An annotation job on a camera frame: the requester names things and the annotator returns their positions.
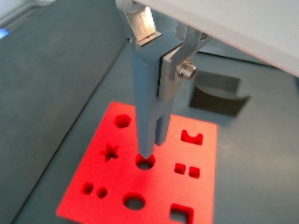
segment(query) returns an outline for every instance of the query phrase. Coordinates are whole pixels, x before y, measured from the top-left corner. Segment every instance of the red board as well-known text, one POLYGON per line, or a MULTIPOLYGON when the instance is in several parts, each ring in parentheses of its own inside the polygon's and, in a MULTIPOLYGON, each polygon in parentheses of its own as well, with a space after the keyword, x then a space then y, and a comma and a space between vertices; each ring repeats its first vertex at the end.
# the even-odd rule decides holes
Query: red board
POLYGON ((215 124, 172 115, 166 143, 144 160, 135 107, 112 102, 57 215, 84 224, 178 224, 184 214, 188 224, 211 224, 216 142, 215 124))

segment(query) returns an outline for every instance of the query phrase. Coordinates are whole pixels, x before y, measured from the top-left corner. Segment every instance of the black object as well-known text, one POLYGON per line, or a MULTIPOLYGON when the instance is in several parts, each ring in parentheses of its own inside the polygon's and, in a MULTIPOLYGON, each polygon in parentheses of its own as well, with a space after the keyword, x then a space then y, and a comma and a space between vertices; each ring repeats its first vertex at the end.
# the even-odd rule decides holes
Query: black object
POLYGON ((195 79, 191 107, 223 115, 236 116, 250 96, 238 97, 240 79, 200 72, 195 79))

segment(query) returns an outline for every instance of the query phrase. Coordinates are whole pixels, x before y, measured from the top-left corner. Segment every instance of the star-shaped hole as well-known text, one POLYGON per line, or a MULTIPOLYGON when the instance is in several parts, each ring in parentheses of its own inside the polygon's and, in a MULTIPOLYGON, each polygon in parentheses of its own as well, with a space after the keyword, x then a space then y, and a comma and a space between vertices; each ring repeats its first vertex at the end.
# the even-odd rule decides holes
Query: star-shaped hole
POLYGON ((99 152, 100 155, 105 157, 105 161, 108 162, 111 158, 117 158, 117 145, 107 144, 107 148, 99 152))

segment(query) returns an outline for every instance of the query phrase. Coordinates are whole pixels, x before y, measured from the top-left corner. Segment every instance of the bolt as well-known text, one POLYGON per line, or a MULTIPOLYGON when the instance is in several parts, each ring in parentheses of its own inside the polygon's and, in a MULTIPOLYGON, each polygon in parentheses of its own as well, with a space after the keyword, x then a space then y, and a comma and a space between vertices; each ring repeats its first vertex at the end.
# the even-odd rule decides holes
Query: bolt
POLYGON ((200 34, 200 41, 206 40, 207 37, 208 37, 208 35, 203 32, 203 33, 200 34))
POLYGON ((198 67, 191 62, 186 61, 180 66, 178 66, 176 71, 182 79, 191 81, 198 73, 198 67))

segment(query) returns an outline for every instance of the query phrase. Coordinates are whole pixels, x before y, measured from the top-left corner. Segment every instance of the gray table surface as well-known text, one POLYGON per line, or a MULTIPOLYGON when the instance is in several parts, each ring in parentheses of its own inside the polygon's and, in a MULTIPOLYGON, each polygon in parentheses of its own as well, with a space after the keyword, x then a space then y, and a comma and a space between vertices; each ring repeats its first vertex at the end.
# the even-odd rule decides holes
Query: gray table surface
MULTIPOLYGON (((133 104, 131 48, 97 87, 15 223, 69 223, 55 215, 112 101, 133 104)), ((215 224, 299 223, 299 93, 295 78, 252 63, 198 54, 202 71, 239 77, 251 100, 236 118, 188 107, 184 82, 172 112, 219 125, 215 224)))
POLYGON ((1 224, 15 219, 123 45, 115 1, 97 0, 55 2, 1 39, 1 224))

